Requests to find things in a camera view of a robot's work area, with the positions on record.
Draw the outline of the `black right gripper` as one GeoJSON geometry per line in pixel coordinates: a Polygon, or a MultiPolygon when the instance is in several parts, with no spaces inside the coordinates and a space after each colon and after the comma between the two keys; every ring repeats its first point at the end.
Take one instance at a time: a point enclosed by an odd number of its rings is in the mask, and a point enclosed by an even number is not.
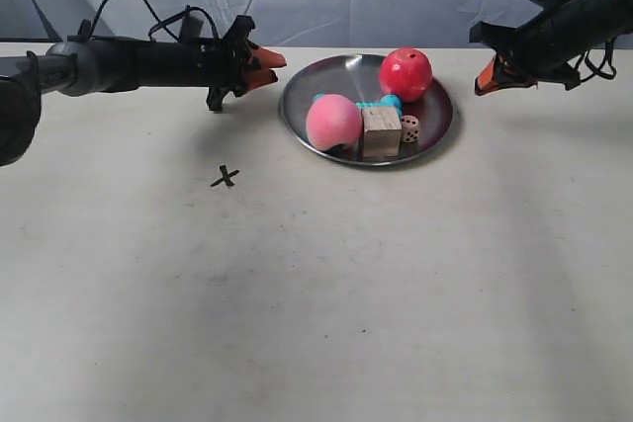
{"type": "Polygon", "coordinates": [[[570,61],[593,47],[592,0],[526,0],[539,8],[518,27],[477,23],[469,41],[495,54],[475,79],[476,95],[528,89],[540,82],[570,90],[582,83],[570,61]]]}

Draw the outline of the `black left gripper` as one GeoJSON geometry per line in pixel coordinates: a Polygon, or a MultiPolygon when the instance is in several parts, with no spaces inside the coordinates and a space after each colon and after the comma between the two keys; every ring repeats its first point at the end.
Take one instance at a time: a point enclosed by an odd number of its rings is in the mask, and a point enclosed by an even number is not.
{"type": "Polygon", "coordinates": [[[249,38],[255,29],[250,16],[238,15],[221,39],[199,39],[203,85],[208,86],[206,103],[213,113],[223,110],[225,97],[241,97],[278,81],[272,69],[287,65],[283,54],[257,45],[249,38]]]}

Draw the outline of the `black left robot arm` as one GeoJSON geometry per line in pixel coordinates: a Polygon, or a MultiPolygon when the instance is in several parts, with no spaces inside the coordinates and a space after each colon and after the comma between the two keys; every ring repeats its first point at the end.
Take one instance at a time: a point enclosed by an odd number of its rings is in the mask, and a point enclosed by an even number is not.
{"type": "Polygon", "coordinates": [[[1,59],[1,163],[11,165],[30,147],[42,114],[42,97],[120,93],[140,87],[205,87],[210,111],[219,112],[227,94],[241,97],[273,84],[286,58],[252,42],[255,24],[239,15],[221,38],[204,38],[202,13],[193,7],[158,22],[179,22],[174,42],[94,36],[83,21],[77,35],[45,54],[32,51],[1,59]]]}

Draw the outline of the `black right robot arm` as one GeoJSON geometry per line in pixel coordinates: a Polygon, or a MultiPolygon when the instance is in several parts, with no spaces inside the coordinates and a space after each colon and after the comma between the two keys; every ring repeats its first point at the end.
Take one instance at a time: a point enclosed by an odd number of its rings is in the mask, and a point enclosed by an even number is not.
{"type": "Polygon", "coordinates": [[[470,29],[470,42],[495,51],[475,79],[476,95],[540,82],[572,90],[594,77],[615,78],[615,41],[632,33],[632,0],[527,1],[541,11],[517,28],[479,22],[470,29]]]}

